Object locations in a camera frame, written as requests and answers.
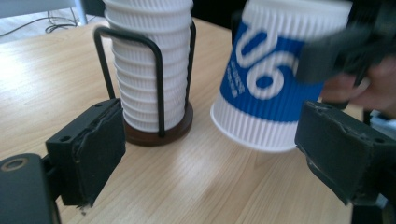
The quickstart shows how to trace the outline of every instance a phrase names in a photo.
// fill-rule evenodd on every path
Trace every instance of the black wire frame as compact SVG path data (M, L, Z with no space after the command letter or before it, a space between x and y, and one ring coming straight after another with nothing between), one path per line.
M185 108L187 108L189 103L192 62L195 51L196 27L194 22L192 22L190 26L190 30L191 30L190 53L189 53L189 65L187 67L188 73L187 73ZM93 32L93 39L98 53L99 62L102 67L102 72L107 87L107 93L110 99L116 98L116 95L114 93L110 72L107 66L105 50L102 44L102 37L115 37L118 39L138 42L149 47L151 51L154 53L155 66L156 66L156 79L157 79L157 103L158 103L158 121L159 121L158 135L160 137L165 137L164 102L163 102L163 56L161 54L160 48L152 40L134 32L114 30L105 26L99 26L95 28Z

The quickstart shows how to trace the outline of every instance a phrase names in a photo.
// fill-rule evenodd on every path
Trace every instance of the wood grain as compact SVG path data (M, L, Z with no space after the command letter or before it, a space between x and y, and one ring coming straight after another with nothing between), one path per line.
M164 147L127 144L85 216L57 202L63 222L350 223L351 207L309 171L299 150L255 151L215 127L209 110L230 56L231 34L195 22L190 132ZM95 25L0 45L0 160L23 152L44 156L48 138L107 99L92 41ZM111 65L111 42L105 43Z

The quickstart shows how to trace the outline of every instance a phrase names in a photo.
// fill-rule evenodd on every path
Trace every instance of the printed number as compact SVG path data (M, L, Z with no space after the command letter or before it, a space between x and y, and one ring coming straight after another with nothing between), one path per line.
M271 55L262 58L274 50L277 44L277 35L268 34L265 41L259 43L254 49L248 54L243 55L242 49L255 37L257 30L248 29L239 39L236 44L236 60L242 67L252 68L247 72L247 88L254 97L261 100L269 100L277 96L283 88L284 77L282 72L279 70L279 66L287 66L291 69L293 74L297 70L298 59L289 52L276 51ZM257 81L260 78L269 77L273 80L271 86L261 88L257 86Z

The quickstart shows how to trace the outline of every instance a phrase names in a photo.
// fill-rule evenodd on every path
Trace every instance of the brown cup holder base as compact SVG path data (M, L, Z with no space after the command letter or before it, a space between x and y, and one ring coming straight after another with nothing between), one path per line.
M177 139L184 136L189 132L192 125L193 110L190 102L186 107L186 112L184 114L181 122L173 127L172 129L165 131L165 136L160 137L158 133L145 133L131 127L126 121L124 121L125 137L126 141L143 147L156 147L169 144L176 141Z

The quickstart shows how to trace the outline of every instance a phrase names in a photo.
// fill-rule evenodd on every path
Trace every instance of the metal wire cup holder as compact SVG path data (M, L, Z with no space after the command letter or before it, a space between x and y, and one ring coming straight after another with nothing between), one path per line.
M192 62L193 62L195 38L196 38L196 27L194 23L191 24L190 31L191 31L191 39L190 39L189 64L187 67L188 73L187 73L186 98L184 105L185 107L184 117L178 125L176 125L175 127L169 130L165 130L164 102L163 102L163 56L161 54L160 48L152 40L134 32L114 30L105 26L99 26L95 28L93 32L94 43L96 46L99 61L102 67L102 72L105 78L108 96L110 97L110 99L116 98L116 95L114 93L110 72L107 66L105 50L102 44L102 37L115 37L117 39L130 40L141 43L147 46L148 48L150 48L150 50L154 53L155 56L159 130L157 133L142 132L130 126L126 121L124 121L123 123L125 129L125 137L128 142L135 145L146 146L146 147L161 146L176 141L190 130L192 125L193 110L192 110L192 105L189 102L189 96L190 96Z

